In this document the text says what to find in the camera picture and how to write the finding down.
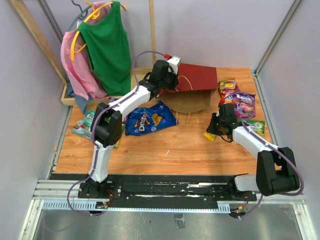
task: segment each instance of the hanger hook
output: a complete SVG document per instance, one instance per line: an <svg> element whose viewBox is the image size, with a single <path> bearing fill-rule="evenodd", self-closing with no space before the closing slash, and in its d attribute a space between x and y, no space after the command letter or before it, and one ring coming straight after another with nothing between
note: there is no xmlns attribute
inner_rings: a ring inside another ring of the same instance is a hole
<svg viewBox="0 0 320 240"><path fill-rule="evenodd" d="M79 7L79 8L80 8L81 13L83 12L82 7L81 7L81 5L80 5L80 4L75 3L75 1L74 1L74 0L71 0L71 2L72 2L72 4L73 4L73 5L75 5L75 6L77 6L77 7ZM80 20L84 20L84 19L86 19L86 17L87 17L87 16L88 16L88 10L87 10L87 11L85 11L84 15L80 16L80 17L79 17L79 19L80 19Z"/></svg>

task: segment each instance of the wooden table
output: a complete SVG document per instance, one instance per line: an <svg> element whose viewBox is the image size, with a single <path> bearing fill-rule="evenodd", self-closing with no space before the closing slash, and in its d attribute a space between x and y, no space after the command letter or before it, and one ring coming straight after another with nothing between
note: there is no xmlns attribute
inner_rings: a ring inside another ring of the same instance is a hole
<svg viewBox="0 0 320 240"><path fill-rule="evenodd" d="M243 92L257 94L249 68L218 68L218 81L235 78ZM213 112L220 101L218 91L211 97L206 110L192 113L188 125L180 129L173 126L142 136L125 136L117 149L113 149L109 163L111 174L179 174L179 175L235 175L255 173L257 160L235 142L227 143L220 137L214 142L203 136ZM258 95L255 97L255 120L265 120ZM150 107L154 102L144 104ZM87 140L70 132L84 115L73 107L67 132L61 148L56 173L87 173L90 170L94 146ZM179 114L183 126L188 114ZM271 141L268 128L265 138Z"/></svg>

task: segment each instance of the pink shirt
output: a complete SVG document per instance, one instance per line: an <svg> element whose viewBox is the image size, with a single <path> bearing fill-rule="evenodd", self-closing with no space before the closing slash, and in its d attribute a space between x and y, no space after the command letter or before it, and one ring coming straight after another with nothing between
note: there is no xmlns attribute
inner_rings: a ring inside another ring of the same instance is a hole
<svg viewBox="0 0 320 240"><path fill-rule="evenodd" d="M105 2L95 2L93 6L95 9L105 4ZM97 19L90 18L88 24L96 24L101 21L111 10L111 5L103 7L100 10L100 15ZM101 81L91 72L87 50L83 49L79 53L74 54L74 61L71 60L71 45L76 35L77 30L67 31L61 44L61 62L69 77L73 91L76 95L89 99L88 94L93 99L103 99L107 96L103 89ZM82 46L84 43L81 36L78 36L76 43Z"/></svg>

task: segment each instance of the green shirt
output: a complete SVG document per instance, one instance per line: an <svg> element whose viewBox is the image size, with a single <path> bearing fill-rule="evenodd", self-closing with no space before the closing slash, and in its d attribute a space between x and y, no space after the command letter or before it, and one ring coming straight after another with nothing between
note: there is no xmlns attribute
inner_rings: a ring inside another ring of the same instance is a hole
<svg viewBox="0 0 320 240"><path fill-rule="evenodd" d="M114 1L104 19L96 24L83 22L78 31L87 44L91 71L101 80L108 95L122 96L130 92L131 58L120 3Z"/></svg>

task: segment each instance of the purple cable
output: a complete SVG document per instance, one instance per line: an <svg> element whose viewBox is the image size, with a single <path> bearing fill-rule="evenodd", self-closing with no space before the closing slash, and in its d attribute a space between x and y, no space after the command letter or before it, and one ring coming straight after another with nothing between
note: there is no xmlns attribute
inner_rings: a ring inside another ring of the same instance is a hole
<svg viewBox="0 0 320 240"><path fill-rule="evenodd" d="M248 118L251 119L255 116L256 114L256 104L254 102L254 99L246 92L242 92L242 91L238 91L238 92L234 92L234 93L231 93L229 94L228 96L226 96L223 100L225 100L227 97L229 97L230 95L233 96L235 94L243 94L243 95L246 95L247 97L250 98L250 100L252 101L253 103L253 111L252 111L252 114L250 115L250 117ZM281 195L285 195L285 196L298 196L300 195L304 188L305 188L305 183L304 183L304 179L301 175L301 173L299 172L299 170L296 168L296 166L282 153L280 152L278 149L276 149L275 147L271 146L270 144L267 143L267 141L263 140L262 138L260 138L257 134L255 134L253 131L250 131L250 129L246 126L245 124L245 121L241 121L241 124L242 126L244 127L245 130L248 131L249 134L251 134L255 139L257 139L259 142L261 142L262 144L264 144L266 147L270 148L271 150L275 151L279 156L281 156L289 165L290 167L293 168L293 170L296 172L296 174L298 175L299 177L299 181L300 181L300 189L297 191L297 192L294 192L294 193L282 193ZM257 207L260 205L260 203L262 202L262 199L263 199L264 195L261 194L261 197L259 199L259 201L257 202L257 204L250 210L248 211L245 215L241 216L240 218L244 218L246 216L248 216L249 214L251 214L255 209L257 209Z"/></svg>
<svg viewBox="0 0 320 240"><path fill-rule="evenodd" d="M89 180L89 179L93 176L93 174L94 174L94 172L95 172L95 170L96 170L96 167L97 167L98 151L99 151L99 146L96 144L96 139L95 139L95 133L96 133L97 123L99 122L101 116L102 116L105 112L107 112L107 111L110 110L110 109L115 108L116 106L118 106L118 104L122 104L124 101L128 100L129 98L131 98L132 96L134 96L134 95L136 94L136 92L137 92L138 89L139 89L139 80L138 80L137 75L136 75L135 63L136 63L136 61L137 61L137 59L138 59L139 56L141 56L142 54L146 54L146 53L155 53L155 54L159 54L159 55L165 56L165 54L163 54L163 53L161 53L161 52L158 52L158 51L144 51L144 52L140 53L138 56L136 56L136 57L134 58L133 62L132 62L132 72L133 72L133 76L134 76L135 81L136 81L135 91L132 92L132 93L131 93L130 95L128 95L127 97L125 97L124 99L122 99L119 103L114 104L114 105L112 105L112 106L109 106L109 107L107 107L106 109L104 109L102 112L100 112L100 114L97 116L97 118L96 118L96 120L95 120L95 122L94 122L94 124L93 124L93 127L92 127L92 137L91 137L91 138L92 138L93 145L96 146L96 151L95 151L95 156L94 156L94 162L93 162L92 171L91 171L91 173L88 175L88 177L87 177L86 179L77 181L75 184L73 184L73 185L70 187L70 189L69 189L69 191L68 191L68 194L67 194L67 196L66 196L66 201L67 201L67 203L68 203L69 208L70 208L72 211L74 211L76 214L79 214L79 215L85 216L85 217L91 217L91 216L100 216L100 215L102 215L102 214L105 213L105 212L102 212L102 213L88 214L88 213L82 213L82 212L79 212L79 211L75 210L75 209L71 206L71 203L70 203L70 194L71 194L72 189L73 189L76 185L78 185L78 184L80 184L80 183L83 183L83 182Z"/></svg>

